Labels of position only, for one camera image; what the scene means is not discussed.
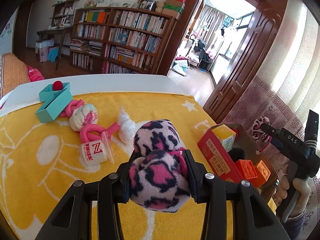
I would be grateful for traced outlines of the red tin storage box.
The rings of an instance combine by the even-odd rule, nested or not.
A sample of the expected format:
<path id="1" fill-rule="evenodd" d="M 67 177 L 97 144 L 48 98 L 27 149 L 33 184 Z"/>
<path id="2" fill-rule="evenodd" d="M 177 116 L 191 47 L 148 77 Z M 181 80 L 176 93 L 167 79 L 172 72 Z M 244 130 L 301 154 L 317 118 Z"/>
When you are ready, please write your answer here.
<path id="1" fill-rule="evenodd" d="M 212 168 L 214 174 L 220 177 L 222 180 L 229 182 L 239 183 L 244 180 L 235 163 L 230 158 L 228 152 L 224 149 L 216 135 L 212 132 L 214 127 L 221 125 L 226 125 L 236 133 L 233 148 L 242 148 L 245 152 L 245 160 L 251 160 L 254 167 L 257 165 L 257 163 L 259 163 L 259 161 L 262 160 L 270 170 L 271 174 L 268 181 L 261 187 L 257 188 L 263 199 L 266 202 L 269 202 L 274 194 L 278 175 L 271 162 L 264 154 L 263 150 L 240 124 L 225 123 L 215 125 L 209 128 L 197 143 L 200 151 Z"/>

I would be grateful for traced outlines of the yellow white carton box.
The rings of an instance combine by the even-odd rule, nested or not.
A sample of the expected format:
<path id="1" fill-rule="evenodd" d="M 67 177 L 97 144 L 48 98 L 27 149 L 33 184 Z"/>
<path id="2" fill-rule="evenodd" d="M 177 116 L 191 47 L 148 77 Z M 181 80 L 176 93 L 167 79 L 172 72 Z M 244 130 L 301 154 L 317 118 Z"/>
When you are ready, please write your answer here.
<path id="1" fill-rule="evenodd" d="M 221 145 L 228 152 L 233 148 L 236 133 L 227 127 L 226 125 L 221 125 L 214 127 L 212 132 L 216 135 Z"/>

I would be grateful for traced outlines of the teal box lid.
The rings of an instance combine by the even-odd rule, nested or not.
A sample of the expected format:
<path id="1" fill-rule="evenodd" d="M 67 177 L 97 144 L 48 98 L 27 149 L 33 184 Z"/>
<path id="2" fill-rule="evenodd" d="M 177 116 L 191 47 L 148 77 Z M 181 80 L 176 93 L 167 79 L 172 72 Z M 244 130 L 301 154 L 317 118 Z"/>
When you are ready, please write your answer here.
<path id="1" fill-rule="evenodd" d="M 46 87 L 44 87 L 43 90 L 41 90 L 39 92 L 39 99 L 41 102 L 45 102 L 46 100 L 48 100 L 51 96 L 57 94 L 57 93 L 61 93 L 64 90 L 70 90 L 70 83 L 65 82 L 63 83 L 64 85 L 64 89 L 60 90 L 60 91 L 53 91 L 52 90 L 52 84 L 47 85 Z"/>

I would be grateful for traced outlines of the red pompom ball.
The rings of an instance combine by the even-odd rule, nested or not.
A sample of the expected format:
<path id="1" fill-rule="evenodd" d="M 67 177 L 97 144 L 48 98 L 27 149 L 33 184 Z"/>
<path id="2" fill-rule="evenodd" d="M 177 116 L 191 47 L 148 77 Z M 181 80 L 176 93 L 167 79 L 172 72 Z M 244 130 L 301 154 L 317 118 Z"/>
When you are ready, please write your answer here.
<path id="1" fill-rule="evenodd" d="M 52 90 L 53 91 L 60 91 L 60 90 L 63 90 L 64 89 L 64 85 L 61 81 L 55 81 L 53 84 L 52 84 Z"/>

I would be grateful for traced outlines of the white red labelled cup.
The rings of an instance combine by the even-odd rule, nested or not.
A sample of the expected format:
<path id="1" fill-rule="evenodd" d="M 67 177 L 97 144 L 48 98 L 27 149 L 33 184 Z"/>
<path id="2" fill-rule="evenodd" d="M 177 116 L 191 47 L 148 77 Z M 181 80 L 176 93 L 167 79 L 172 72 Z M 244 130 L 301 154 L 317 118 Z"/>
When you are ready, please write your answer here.
<path id="1" fill-rule="evenodd" d="M 101 139 L 82 143 L 80 145 L 80 153 L 89 166 L 105 161 L 109 161 L 112 164 L 115 163 L 107 132 L 102 133 Z"/>

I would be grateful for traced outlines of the yellow duck pattern towel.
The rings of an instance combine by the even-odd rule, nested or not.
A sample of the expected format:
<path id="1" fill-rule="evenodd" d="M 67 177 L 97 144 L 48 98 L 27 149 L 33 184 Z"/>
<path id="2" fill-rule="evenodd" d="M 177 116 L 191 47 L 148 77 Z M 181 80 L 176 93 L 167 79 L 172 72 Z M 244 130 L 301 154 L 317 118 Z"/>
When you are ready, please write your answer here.
<path id="1" fill-rule="evenodd" d="M 205 163 L 198 141 L 214 121 L 192 96 L 162 93 L 91 93 L 80 96 L 98 110 L 100 126 L 117 121 L 120 108 L 137 124 L 168 119 L 197 162 Z M 133 148 L 112 137 L 114 164 L 86 165 L 80 138 L 68 119 L 41 123 L 33 105 L 1 117 L 1 212 L 19 239 L 34 239 L 76 180 L 98 181 L 128 161 Z M 125 239 L 199 239 L 205 206 L 192 199 L 176 213 L 119 206 Z"/>

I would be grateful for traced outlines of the red floral bed quilt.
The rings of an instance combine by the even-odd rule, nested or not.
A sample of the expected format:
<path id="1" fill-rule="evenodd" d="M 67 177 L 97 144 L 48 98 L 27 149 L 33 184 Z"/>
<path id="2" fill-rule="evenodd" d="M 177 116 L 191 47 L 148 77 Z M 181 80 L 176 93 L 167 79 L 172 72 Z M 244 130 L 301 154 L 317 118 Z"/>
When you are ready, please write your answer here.
<path id="1" fill-rule="evenodd" d="M 33 68 L 29 65 L 26 65 L 26 68 L 27 68 L 27 74 L 28 74 L 30 82 L 44 80 L 43 75 L 41 74 L 41 72 L 38 69 Z"/>

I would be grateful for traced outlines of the teal gift box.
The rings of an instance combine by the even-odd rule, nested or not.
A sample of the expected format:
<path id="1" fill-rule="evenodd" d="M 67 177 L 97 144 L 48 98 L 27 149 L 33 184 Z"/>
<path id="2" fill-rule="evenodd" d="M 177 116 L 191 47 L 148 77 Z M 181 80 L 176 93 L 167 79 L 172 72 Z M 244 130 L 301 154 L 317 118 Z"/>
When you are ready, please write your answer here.
<path id="1" fill-rule="evenodd" d="M 54 121 L 72 99 L 69 89 L 56 92 L 42 104 L 35 114 L 41 123 Z"/>

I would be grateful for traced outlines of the small orange rubber cube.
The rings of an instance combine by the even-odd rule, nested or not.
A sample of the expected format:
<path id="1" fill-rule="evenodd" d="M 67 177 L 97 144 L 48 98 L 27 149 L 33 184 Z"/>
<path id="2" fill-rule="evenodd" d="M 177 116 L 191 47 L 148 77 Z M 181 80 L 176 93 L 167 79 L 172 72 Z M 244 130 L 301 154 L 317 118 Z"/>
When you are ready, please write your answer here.
<path id="1" fill-rule="evenodd" d="M 262 160 L 255 165 L 255 171 L 257 173 L 257 178 L 253 180 L 252 184 L 254 187 L 259 188 L 268 181 L 271 172 Z"/>

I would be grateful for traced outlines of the black fuzzy ball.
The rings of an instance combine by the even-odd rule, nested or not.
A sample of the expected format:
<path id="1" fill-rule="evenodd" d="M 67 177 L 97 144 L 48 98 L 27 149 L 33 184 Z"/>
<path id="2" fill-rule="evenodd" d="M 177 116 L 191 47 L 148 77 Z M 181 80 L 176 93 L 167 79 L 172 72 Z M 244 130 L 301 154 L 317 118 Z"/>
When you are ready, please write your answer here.
<path id="1" fill-rule="evenodd" d="M 242 148 L 232 148 L 230 151 L 228 151 L 228 154 L 234 163 L 236 163 L 238 160 L 246 159 L 245 152 Z"/>

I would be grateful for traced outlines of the cream pink sock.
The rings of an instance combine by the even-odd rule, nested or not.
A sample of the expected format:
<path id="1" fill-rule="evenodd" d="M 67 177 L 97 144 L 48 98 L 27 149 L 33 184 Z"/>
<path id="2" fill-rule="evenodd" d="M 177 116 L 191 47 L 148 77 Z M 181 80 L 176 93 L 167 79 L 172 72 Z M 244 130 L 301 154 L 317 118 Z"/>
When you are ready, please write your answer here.
<path id="1" fill-rule="evenodd" d="M 69 125 L 75 132 L 79 132 L 84 126 L 98 123 L 98 111 L 93 104 L 84 103 L 75 109 L 69 118 Z"/>

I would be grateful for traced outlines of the pink leopard plush toy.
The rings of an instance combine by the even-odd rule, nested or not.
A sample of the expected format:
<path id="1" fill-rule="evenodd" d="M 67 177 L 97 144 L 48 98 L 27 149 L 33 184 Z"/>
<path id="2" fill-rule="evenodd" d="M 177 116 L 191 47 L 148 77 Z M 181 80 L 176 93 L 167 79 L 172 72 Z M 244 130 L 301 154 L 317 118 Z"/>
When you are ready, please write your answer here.
<path id="1" fill-rule="evenodd" d="M 183 144 L 171 121 L 141 126 L 133 141 L 135 160 L 129 169 L 130 199 L 139 206 L 175 213 L 190 197 Z"/>

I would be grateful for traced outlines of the white plastic bag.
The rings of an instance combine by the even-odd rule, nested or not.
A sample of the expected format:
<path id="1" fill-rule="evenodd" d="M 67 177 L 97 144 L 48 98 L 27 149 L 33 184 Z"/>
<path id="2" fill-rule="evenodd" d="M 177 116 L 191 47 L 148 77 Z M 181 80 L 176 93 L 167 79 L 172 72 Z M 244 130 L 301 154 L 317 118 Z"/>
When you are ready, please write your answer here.
<path id="1" fill-rule="evenodd" d="M 130 116 L 125 112 L 123 106 L 120 107 L 118 115 L 118 123 L 120 125 L 118 136 L 120 140 L 127 144 L 133 144 L 133 140 L 136 134 L 136 123 L 130 119 Z"/>

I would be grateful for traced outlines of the pink knotted foam tube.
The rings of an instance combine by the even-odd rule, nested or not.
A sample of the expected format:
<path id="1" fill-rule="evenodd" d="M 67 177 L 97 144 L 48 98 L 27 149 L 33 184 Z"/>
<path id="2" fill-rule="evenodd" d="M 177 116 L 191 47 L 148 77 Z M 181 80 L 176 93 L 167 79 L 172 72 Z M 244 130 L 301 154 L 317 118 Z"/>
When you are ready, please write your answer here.
<path id="1" fill-rule="evenodd" d="M 59 114 L 59 117 L 64 118 L 70 118 L 73 114 L 73 112 L 79 108 L 80 106 L 84 105 L 83 100 L 72 100 L 66 107 L 65 109 Z"/>

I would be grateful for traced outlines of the large orange rubber cube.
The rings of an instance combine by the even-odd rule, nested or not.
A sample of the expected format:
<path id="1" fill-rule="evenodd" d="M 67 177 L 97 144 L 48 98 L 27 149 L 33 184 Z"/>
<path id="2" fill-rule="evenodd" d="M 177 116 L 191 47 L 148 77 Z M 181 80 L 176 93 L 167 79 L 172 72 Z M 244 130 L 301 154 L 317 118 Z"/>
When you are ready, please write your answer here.
<path id="1" fill-rule="evenodd" d="M 235 163 L 235 165 L 244 180 L 253 180 L 258 177 L 255 167 L 251 160 L 239 159 Z"/>

